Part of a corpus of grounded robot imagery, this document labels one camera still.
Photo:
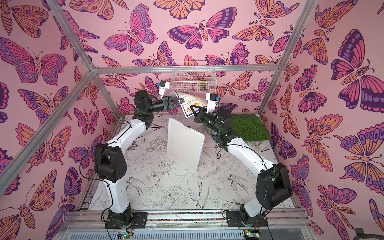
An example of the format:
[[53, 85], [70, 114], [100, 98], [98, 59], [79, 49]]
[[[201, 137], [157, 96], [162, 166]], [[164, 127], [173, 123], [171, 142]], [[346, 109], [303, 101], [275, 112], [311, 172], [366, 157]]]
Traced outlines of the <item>small green circuit board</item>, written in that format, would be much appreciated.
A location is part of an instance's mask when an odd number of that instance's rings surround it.
[[133, 240], [134, 234], [132, 232], [118, 233], [116, 236], [117, 240]]

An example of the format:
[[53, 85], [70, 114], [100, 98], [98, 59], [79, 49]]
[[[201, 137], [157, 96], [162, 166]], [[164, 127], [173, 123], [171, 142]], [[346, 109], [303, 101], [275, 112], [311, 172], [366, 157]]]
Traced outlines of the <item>white cutting board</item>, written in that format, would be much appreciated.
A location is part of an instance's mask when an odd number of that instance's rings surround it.
[[186, 127], [181, 122], [169, 119], [167, 157], [197, 173], [201, 159], [205, 135]]

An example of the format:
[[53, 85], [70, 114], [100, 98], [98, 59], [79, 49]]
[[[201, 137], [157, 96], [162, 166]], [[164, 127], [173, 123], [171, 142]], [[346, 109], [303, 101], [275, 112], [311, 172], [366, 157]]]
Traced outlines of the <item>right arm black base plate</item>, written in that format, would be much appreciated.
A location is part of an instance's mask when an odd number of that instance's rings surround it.
[[269, 225], [264, 213], [249, 217], [242, 211], [223, 211], [223, 217], [227, 221], [228, 227], [267, 227]]

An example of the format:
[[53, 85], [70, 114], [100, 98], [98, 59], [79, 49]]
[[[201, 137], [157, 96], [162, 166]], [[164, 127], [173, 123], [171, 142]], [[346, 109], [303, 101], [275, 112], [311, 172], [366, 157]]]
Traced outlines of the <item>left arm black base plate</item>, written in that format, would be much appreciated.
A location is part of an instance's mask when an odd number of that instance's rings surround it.
[[135, 212], [135, 213], [114, 213], [109, 211], [106, 221], [105, 229], [117, 230], [117, 229], [144, 229], [147, 223], [147, 212]]

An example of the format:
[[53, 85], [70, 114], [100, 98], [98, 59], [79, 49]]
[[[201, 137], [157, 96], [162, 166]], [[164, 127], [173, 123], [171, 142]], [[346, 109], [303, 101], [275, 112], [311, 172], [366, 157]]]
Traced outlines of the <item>aluminium front rail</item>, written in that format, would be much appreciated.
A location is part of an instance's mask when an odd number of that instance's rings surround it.
[[303, 210], [275, 209], [267, 215], [267, 227], [228, 227], [227, 210], [134, 211], [147, 212], [144, 229], [105, 229], [100, 211], [69, 213], [59, 240], [116, 240], [118, 233], [132, 232], [133, 240], [244, 240], [244, 230], [259, 230], [260, 240], [315, 240]]

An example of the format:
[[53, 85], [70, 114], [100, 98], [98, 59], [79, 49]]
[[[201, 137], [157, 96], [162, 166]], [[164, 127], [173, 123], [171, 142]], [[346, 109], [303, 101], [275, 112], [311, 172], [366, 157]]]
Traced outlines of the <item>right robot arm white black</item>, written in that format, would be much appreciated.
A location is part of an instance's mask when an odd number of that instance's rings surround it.
[[244, 225], [268, 225], [267, 215], [276, 206], [293, 195], [288, 168], [275, 164], [253, 150], [232, 127], [231, 110], [219, 108], [216, 113], [207, 107], [191, 105], [194, 121], [202, 124], [221, 150], [239, 159], [257, 177], [255, 197], [240, 206]]

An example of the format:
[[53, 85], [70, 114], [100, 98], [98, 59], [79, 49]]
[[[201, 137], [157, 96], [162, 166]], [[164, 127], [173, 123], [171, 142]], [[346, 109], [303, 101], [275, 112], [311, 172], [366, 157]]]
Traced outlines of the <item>green artificial grass mat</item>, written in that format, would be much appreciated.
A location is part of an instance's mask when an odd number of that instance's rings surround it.
[[234, 115], [232, 128], [245, 142], [267, 141], [270, 139], [265, 125], [255, 115]]

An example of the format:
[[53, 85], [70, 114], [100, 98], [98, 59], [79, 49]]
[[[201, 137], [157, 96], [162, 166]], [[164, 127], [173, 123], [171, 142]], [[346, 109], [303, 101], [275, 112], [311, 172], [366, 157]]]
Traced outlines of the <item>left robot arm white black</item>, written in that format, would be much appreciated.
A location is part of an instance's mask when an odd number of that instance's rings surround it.
[[136, 107], [129, 125], [113, 139], [95, 148], [95, 172], [108, 189], [111, 202], [106, 223], [118, 228], [127, 228], [133, 223], [129, 200], [123, 196], [126, 190], [120, 183], [128, 169], [124, 153], [151, 126], [154, 113], [174, 110], [184, 103], [184, 99], [172, 96], [157, 99], [146, 91], [139, 91], [134, 103]]

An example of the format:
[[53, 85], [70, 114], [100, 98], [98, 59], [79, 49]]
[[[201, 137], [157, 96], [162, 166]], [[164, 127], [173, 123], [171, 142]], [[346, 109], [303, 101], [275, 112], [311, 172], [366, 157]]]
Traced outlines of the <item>right small circuit board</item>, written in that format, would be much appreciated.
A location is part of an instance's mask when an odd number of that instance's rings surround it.
[[259, 240], [260, 231], [259, 230], [244, 230], [245, 240]]

